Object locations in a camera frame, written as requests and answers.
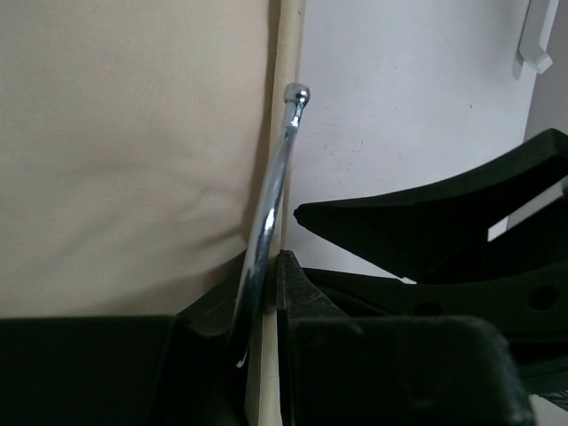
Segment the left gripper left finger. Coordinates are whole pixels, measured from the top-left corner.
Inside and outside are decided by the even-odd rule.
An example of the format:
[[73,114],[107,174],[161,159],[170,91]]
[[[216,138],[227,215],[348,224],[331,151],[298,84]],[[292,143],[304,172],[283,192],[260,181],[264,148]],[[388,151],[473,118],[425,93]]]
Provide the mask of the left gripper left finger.
[[233,303],[178,315],[5,319],[4,425],[242,425],[225,360]]

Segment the cream wooden hanger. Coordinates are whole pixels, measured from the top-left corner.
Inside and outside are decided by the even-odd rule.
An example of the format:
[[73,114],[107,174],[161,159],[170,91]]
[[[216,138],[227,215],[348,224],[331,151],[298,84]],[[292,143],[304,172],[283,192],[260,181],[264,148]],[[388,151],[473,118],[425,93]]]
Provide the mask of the cream wooden hanger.
[[288,198],[288,171],[309,89],[298,82],[305,3],[279,3],[270,103],[269,160],[250,228],[228,353],[247,371],[244,401],[250,425],[280,425],[278,331],[274,268],[282,243]]

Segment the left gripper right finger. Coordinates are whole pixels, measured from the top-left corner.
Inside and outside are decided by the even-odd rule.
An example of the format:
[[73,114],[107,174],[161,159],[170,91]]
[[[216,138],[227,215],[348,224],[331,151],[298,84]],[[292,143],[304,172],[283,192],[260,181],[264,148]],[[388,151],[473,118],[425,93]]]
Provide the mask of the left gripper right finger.
[[276,261],[280,412],[286,425],[529,425],[509,345],[476,318],[355,318]]

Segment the beige trousers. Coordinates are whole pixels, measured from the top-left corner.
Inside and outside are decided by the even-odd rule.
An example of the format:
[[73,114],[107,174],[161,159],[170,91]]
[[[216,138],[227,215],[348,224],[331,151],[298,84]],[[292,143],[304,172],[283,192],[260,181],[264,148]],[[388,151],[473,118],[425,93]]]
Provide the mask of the beige trousers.
[[241,253],[276,1],[1,4],[1,314],[180,312]]

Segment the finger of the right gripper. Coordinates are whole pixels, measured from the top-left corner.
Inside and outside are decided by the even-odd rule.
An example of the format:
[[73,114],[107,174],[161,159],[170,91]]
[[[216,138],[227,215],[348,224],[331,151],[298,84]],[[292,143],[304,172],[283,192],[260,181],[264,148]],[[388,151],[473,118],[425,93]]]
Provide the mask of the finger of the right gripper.
[[567,341],[567,263],[497,280],[407,284],[305,268],[308,280],[353,316],[472,316],[514,343]]
[[297,223],[398,277],[418,281],[487,241],[491,225],[567,175],[567,136],[544,130],[495,160],[404,191],[300,205]]

